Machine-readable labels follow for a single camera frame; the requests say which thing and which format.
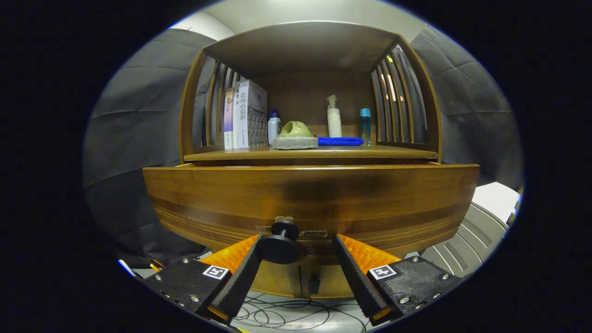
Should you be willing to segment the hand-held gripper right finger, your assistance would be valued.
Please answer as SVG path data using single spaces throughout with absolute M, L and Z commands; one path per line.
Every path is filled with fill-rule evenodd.
M 333 248 L 362 313 L 375 326 L 419 311 L 461 281 L 419 256 L 400 259 L 342 234 L 334 236 Z

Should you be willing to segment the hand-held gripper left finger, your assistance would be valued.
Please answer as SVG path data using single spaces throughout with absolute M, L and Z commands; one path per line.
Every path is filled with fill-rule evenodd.
M 142 279 L 157 295 L 208 320 L 230 324 L 261 264 L 254 235 L 210 256 L 185 257 Z

